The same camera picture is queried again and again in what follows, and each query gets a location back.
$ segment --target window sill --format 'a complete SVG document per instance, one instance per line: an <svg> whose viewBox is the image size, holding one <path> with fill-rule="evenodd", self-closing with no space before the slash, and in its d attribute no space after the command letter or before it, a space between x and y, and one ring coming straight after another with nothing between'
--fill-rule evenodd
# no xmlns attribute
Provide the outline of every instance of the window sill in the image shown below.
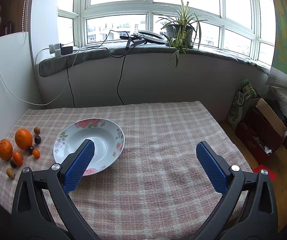
<svg viewBox="0 0 287 240"><path fill-rule="evenodd" d="M107 50L103 48L108 48L109 52L114 56L121 56L125 54L126 41L114 41L105 43L98 49L91 48L100 45L91 44L85 47L82 47L79 51L79 54L76 58L75 65L78 65L85 61L97 60L110 57ZM131 51L127 55L131 54L144 54L144 53L174 53L175 48L169 48L165 45L157 45L157 44L141 44L131 49ZM242 54L234 53L227 50L220 50L217 48L209 47L209 46L200 46L199 49L188 49L187 54L194 55L204 55L208 57L220 58L223 60L236 60L238 63L249 64L251 66L256 66L259 70L264 71L266 74L269 74L270 68L268 65L264 64L260 61L254 61L251 58L244 56ZM74 57L70 57L70 55L61 56L58 58L49 58L41 61L39 63L39 75L41 77L49 77L56 73L59 73L66 69L66 59L68 59L68 67L71 67Z"/></svg>

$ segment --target silver screw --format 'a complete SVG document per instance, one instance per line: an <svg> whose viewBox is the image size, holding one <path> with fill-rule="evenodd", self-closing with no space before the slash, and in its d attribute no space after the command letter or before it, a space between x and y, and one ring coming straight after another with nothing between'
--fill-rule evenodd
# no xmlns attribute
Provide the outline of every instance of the silver screw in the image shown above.
<svg viewBox="0 0 287 240"><path fill-rule="evenodd" d="M59 168L60 168L60 165L58 163L51 166L51 169L54 171L58 170Z"/></svg>
<svg viewBox="0 0 287 240"><path fill-rule="evenodd" d="M231 169L232 169L233 171L240 171L240 168L239 168L239 166L237 166L237 165L232 165L232 166L231 166Z"/></svg>
<svg viewBox="0 0 287 240"><path fill-rule="evenodd" d="M29 168L28 168L28 167L23 168L22 172L23 172L23 173L29 172Z"/></svg>
<svg viewBox="0 0 287 240"><path fill-rule="evenodd" d="M261 173L262 173L263 175L268 175L267 170L261 170Z"/></svg>

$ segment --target pink checkered cloth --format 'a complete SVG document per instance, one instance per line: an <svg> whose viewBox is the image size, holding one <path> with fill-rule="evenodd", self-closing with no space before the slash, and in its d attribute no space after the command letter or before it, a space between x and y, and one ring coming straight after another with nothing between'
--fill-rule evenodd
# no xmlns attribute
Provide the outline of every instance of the pink checkered cloth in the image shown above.
<svg viewBox="0 0 287 240"><path fill-rule="evenodd" d="M16 177L6 175L9 162L0 159L0 204L11 212L20 172L48 169L53 145L67 126L81 119L106 118L125 133L125 147L108 169L83 177L69 193L77 209L102 238L107 240L185 239L194 233L221 198L196 158L196 145L207 141L230 164L251 171L237 147L200 102L157 103L92 108L29 109L10 131L41 128L41 156L22 152L24 163ZM58 226L64 225L48 191L45 198Z"/></svg>

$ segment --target black flower pot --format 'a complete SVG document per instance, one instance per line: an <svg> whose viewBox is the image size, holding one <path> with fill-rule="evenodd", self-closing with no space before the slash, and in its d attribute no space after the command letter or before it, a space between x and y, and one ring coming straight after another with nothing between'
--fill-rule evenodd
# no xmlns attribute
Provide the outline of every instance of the black flower pot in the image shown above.
<svg viewBox="0 0 287 240"><path fill-rule="evenodd" d="M166 27L166 30L167 30L167 36L169 36L170 38L176 38L177 35L174 34L174 31L173 31L173 27L175 27L176 29L176 32L178 33L179 32L179 28L182 27L182 25L179 25L179 24L171 24L171 25L168 25ZM186 26L186 31L189 31L187 37L186 37L186 41L187 41L187 47L188 49L193 49L193 43L192 43L192 34L193 34L193 28L191 26ZM169 42L167 41L165 43L166 46L169 47Z"/></svg>

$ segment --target floral plate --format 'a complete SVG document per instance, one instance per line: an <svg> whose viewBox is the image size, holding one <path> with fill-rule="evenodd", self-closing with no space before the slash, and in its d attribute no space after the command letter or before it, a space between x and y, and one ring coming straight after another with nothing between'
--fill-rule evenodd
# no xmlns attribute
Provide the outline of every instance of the floral plate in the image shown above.
<svg viewBox="0 0 287 240"><path fill-rule="evenodd" d="M83 176L108 168L120 156L125 144L124 133L116 123L102 118L81 120L68 126L56 139L53 151L55 162L61 164L85 139L94 142L95 155Z"/></svg>

